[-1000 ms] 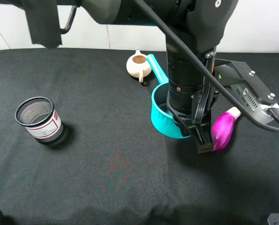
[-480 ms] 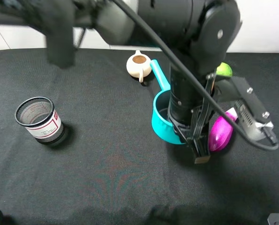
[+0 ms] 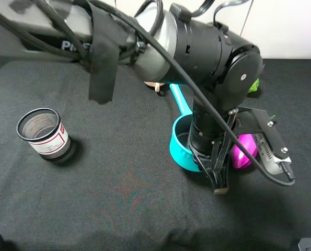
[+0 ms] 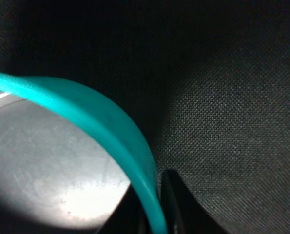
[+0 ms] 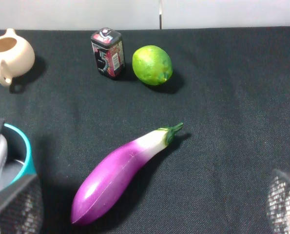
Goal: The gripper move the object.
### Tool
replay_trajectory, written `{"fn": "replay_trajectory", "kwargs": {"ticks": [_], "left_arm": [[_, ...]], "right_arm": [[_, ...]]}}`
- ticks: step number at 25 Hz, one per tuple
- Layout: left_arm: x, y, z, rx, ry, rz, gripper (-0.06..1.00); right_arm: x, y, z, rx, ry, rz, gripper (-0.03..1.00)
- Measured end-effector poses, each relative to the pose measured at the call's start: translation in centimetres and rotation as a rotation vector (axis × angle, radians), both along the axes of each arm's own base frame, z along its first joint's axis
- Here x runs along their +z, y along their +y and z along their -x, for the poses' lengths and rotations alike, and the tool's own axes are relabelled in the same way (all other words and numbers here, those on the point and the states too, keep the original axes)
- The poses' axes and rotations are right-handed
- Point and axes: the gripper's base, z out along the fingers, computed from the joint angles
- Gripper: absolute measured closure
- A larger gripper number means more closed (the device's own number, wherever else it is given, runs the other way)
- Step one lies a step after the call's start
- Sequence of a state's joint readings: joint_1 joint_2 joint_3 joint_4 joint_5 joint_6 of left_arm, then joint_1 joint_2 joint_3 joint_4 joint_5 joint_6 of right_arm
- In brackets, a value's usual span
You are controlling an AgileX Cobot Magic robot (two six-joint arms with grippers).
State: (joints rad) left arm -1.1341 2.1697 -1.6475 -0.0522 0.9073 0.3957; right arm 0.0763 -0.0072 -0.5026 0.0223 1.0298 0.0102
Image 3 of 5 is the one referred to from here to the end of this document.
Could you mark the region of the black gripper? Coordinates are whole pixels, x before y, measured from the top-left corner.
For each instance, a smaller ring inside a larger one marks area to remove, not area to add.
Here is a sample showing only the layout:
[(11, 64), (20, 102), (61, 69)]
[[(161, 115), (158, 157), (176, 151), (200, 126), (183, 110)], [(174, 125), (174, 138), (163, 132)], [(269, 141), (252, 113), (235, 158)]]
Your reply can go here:
[(229, 153), (232, 141), (215, 141), (211, 145), (211, 154), (203, 154), (188, 141), (188, 157), (186, 170), (191, 172), (205, 172), (211, 181), (214, 195), (224, 195), (229, 191), (228, 171), (231, 165)]

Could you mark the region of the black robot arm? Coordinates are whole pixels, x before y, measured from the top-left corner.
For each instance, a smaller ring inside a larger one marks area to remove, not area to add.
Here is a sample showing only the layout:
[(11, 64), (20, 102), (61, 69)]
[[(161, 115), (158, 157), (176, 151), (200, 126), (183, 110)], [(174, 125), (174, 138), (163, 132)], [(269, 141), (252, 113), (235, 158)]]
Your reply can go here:
[(12, 61), (77, 64), (90, 74), (89, 99), (112, 100), (119, 65), (146, 82), (188, 85), (192, 114), (173, 127), (173, 159), (228, 191), (229, 152), (239, 145), (240, 104), (263, 60), (252, 43), (219, 22), (197, 21), (178, 4), (145, 1), (129, 16), (102, 1), (0, 1), (0, 68)]

